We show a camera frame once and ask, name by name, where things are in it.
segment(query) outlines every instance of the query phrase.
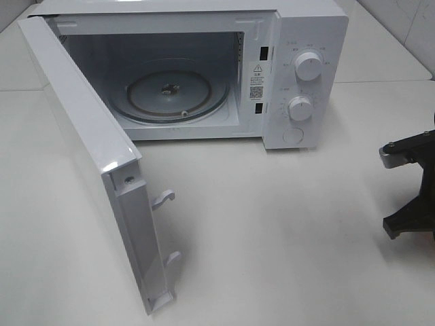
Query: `round button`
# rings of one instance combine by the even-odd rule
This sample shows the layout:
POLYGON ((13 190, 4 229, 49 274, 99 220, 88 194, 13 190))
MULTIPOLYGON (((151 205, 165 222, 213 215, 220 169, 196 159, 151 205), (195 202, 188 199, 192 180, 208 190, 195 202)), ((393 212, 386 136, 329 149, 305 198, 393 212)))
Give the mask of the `round button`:
POLYGON ((294 121, 308 119, 313 114, 313 111, 313 103, 305 96, 293 98, 288 105, 288 114, 294 121))
POLYGON ((321 74, 321 57, 315 52, 302 53, 294 61, 296 74, 301 80, 309 82, 321 74))
POLYGON ((297 145, 304 139, 304 132, 299 128, 290 128, 283 133, 283 140, 288 144, 297 145))

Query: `white knob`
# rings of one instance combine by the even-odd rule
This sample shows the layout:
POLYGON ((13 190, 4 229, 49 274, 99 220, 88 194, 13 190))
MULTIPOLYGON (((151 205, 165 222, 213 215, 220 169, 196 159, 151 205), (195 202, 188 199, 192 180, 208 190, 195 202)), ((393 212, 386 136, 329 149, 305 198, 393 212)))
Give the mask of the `white knob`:
POLYGON ((294 61, 296 74, 301 80, 309 82, 314 80, 321 74, 321 58, 315 52, 302 53, 294 61))
POLYGON ((313 103, 305 96, 293 98, 288 105, 288 114, 295 121, 308 119, 313 114, 313 111, 313 103))

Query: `power knob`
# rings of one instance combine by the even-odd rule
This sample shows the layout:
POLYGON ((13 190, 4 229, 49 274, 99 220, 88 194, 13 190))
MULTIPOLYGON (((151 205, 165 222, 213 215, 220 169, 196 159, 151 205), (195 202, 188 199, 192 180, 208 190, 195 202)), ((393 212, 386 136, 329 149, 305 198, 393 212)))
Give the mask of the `power knob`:
POLYGON ((306 96, 293 98, 288 105, 288 114, 294 121, 304 121, 311 117, 314 106, 311 100, 306 96))
POLYGON ((301 80, 314 80, 321 74, 321 56, 313 51, 304 52, 294 61, 294 68, 301 80))

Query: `microwave oven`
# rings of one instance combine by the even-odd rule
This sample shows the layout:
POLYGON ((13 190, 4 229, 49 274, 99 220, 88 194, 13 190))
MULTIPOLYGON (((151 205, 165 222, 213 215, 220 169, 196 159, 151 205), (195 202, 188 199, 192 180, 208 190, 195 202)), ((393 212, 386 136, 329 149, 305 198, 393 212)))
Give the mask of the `microwave oven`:
POLYGON ((146 312, 174 298, 132 141, 314 147, 348 19, 333 0, 45 0, 18 22, 88 191, 115 218, 146 312))

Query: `control panel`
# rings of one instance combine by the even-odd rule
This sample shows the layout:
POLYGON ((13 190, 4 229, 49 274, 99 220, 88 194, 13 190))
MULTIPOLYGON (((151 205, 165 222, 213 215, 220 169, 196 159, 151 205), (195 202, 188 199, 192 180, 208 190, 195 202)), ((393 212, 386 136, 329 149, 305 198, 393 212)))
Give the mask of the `control panel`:
POLYGON ((346 16, 282 18, 266 113, 266 148, 315 147, 347 29, 346 16))

